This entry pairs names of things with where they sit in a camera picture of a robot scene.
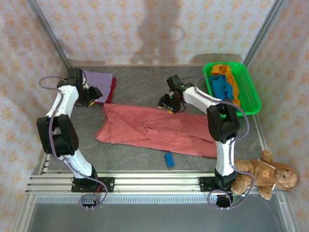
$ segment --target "brown teddy bear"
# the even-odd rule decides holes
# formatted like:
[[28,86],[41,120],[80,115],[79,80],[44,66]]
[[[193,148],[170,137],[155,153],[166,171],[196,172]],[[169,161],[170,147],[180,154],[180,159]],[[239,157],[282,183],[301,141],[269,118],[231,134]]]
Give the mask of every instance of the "brown teddy bear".
[[[266,200],[271,199],[274,187],[292,190],[299,181],[298,173],[291,166],[274,163],[272,159],[272,153],[264,150],[260,159],[235,160],[237,170],[254,174],[254,185],[258,186],[261,197]],[[252,181],[252,176],[240,174],[232,183],[231,190],[234,194],[243,194]]]

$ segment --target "red cloth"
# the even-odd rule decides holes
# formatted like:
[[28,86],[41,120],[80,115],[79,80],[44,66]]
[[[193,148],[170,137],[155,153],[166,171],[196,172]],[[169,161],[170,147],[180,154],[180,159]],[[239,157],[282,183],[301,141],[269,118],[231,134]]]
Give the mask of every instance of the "red cloth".
[[217,156],[206,116],[119,104],[104,104],[102,110],[106,119],[96,134],[101,142],[207,158]]
[[114,92],[114,89],[116,88],[116,77],[113,77],[112,78],[112,85],[111,85],[111,91],[108,95],[108,98],[107,100],[105,101],[105,103],[112,103],[112,94]]

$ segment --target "patterned wall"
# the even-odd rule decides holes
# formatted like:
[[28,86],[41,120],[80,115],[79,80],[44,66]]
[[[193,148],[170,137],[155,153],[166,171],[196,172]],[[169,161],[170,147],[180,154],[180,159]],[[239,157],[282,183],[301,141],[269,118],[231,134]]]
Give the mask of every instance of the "patterned wall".
[[38,80],[63,68],[25,0],[0,1],[0,41],[0,231],[10,232],[42,151],[36,118],[55,99]]
[[309,2],[288,0],[250,66],[262,101],[259,114],[277,161],[293,165],[300,185],[291,192],[309,231]]
[[72,65],[246,57],[274,0],[38,0]]

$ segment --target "green tray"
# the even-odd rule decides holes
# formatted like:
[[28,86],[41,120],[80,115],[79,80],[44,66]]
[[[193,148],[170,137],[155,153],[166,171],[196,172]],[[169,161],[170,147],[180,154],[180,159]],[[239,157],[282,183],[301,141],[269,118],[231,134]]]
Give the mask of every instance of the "green tray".
[[[215,62],[208,63],[204,66],[203,72],[205,76],[211,76],[212,67],[216,64],[227,64],[231,67],[232,74],[239,88],[240,107],[246,115],[255,115],[261,110],[261,101],[256,92],[254,84],[248,73],[247,68],[238,62]],[[209,95],[212,95],[208,78],[205,78]],[[241,112],[237,112],[237,116],[243,116]]]

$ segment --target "purple cable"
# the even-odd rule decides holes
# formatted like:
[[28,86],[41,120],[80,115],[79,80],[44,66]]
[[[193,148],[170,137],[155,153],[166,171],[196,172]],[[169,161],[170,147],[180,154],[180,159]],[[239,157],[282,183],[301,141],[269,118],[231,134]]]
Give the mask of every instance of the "purple cable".
[[53,140],[52,125],[53,125],[53,121],[54,121],[55,114],[56,114],[56,112],[58,111],[58,109],[59,109],[59,107],[60,107],[60,105],[61,105],[61,103],[62,103],[62,101],[63,101],[63,93],[62,93],[59,89],[57,89],[57,88],[45,87],[45,86],[42,85],[42,81],[45,80],[45,79],[49,79],[49,78],[61,78],[61,79],[65,79],[65,78],[64,78],[64,77],[60,77],[60,76],[47,76],[47,77],[44,77],[44,78],[42,78],[41,80],[39,80],[39,85],[40,85],[40,87],[42,87],[42,88],[44,88],[44,89],[48,89],[48,90],[55,90],[55,91],[57,91],[57,92],[60,93],[60,100],[59,100],[59,102],[58,102],[58,104],[57,104],[55,110],[54,110],[53,113],[52,113],[52,116],[51,116],[50,122],[49,122],[49,126],[48,126],[48,136],[49,136],[49,140],[50,140],[50,146],[51,146],[51,150],[52,150],[52,155],[54,156],[54,158],[55,158],[57,161],[62,161],[62,162],[66,161],[67,164],[68,164],[68,166],[69,166],[74,172],[76,172],[77,174],[81,175],[82,177],[84,177],[84,178],[86,178],[86,179],[88,179],[88,180],[96,181],[96,182],[98,182],[99,184],[101,184],[101,185],[105,188],[105,196],[103,197],[102,201],[99,201],[99,197],[96,197],[96,196],[94,196],[93,194],[85,194],[85,195],[81,196],[81,198],[79,199],[79,205],[80,205],[81,207],[87,209],[88,207],[84,207],[83,204],[82,204],[83,198],[85,198],[86,196],[94,197],[94,198],[96,199],[96,201],[98,202],[95,206],[92,207],[92,209],[94,209],[94,208],[98,207],[98,206],[106,199],[106,197],[107,197],[107,187],[106,187],[106,185],[105,185],[102,181],[97,180],[97,179],[94,179],[94,178],[91,178],[91,177],[89,177],[89,176],[86,176],[86,175],[80,173],[78,170],[76,170],[76,169],[71,165],[70,160],[69,160],[68,158],[65,157],[63,160],[60,160],[60,159],[57,157],[57,155],[56,155],[56,150],[55,150],[55,144],[54,144],[54,140]]
[[231,204],[232,204],[231,198],[230,198],[230,196],[229,196],[225,191],[219,190],[219,189],[215,189],[215,190],[211,191],[211,192],[208,194],[208,196],[207,196],[207,201],[209,202],[209,204],[210,204],[211,207],[213,207],[213,208],[215,208],[215,209],[221,209],[221,210],[226,209],[226,210],[229,210],[229,209],[233,209],[233,208],[236,208],[236,207],[240,206],[240,205],[246,200],[246,198],[248,197],[248,194],[250,193],[250,191],[251,191],[251,189],[252,189],[252,187],[253,187],[253,184],[254,184],[254,182],[255,182],[255,176],[254,176],[253,174],[239,171],[239,170],[237,170],[237,169],[234,167],[234,164],[232,164],[232,156],[231,156],[231,155],[232,155],[232,144],[233,144],[234,142],[236,142],[237,140],[242,139],[243,137],[245,137],[245,136],[249,133],[250,124],[249,124],[248,117],[246,116],[246,114],[244,113],[244,111],[243,111],[239,106],[237,106],[237,105],[235,105],[235,104],[233,104],[233,103],[231,103],[231,102],[228,102],[228,101],[225,102],[225,101],[218,101],[218,100],[215,100],[215,99],[211,98],[210,96],[208,96],[207,94],[202,93],[202,92],[197,88],[197,83],[198,83],[198,81],[201,80],[201,79],[204,79],[205,77],[207,77],[207,76],[202,76],[202,77],[200,77],[199,79],[197,79],[197,80],[195,81],[195,83],[194,83],[194,90],[196,91],[196,93],[197,93],[198,95],[202,96],[203,98],[206,98],[207,100],[210,100],[210,101],[212,101],[212,102],[214,102],[214,103],[223,103],[223,104],[227,104],[227,105],[231,105],[231,106],[235,107],[236,109],[238,109],[238,110],[242,113],[242,115],[243,115],[244,118],[245,118],[246,124],[247,124],[246,132],[245,132],[243,135],[238,136],[238,137],[234,138],[233,140],[231,140],[231,142],[230,142],[230,144],[229,144],[229,151],[228,151],[229,154],[228,154],[228,157],[229,157],[229,164],[231,165],[231,167],[232,167],[232,169],[233,169],[234,171],[236,171],[236,172],[238,172],[238,173],[240,173],[240,174],[249,175],[249,176],[251,176],[251,177],[253,178],[252,183],[251,183],[251,185],[250,185],[250,188],[249,188],[248,192],[245,194],[244,199],[243,199],[239,204],[234,205],[234,206],[231,206],[231,207],[225,207],[225,208],[223,208],[223,207],[216,207],[216,206],[212,205],[211,202],[210,202],[210,196],[211,196],[212,193],[214,193],[214,192],[221,192],[221,193],[224,193],[224,194],[228,197],[229,202],[230,202],[230,205],[231,205]]

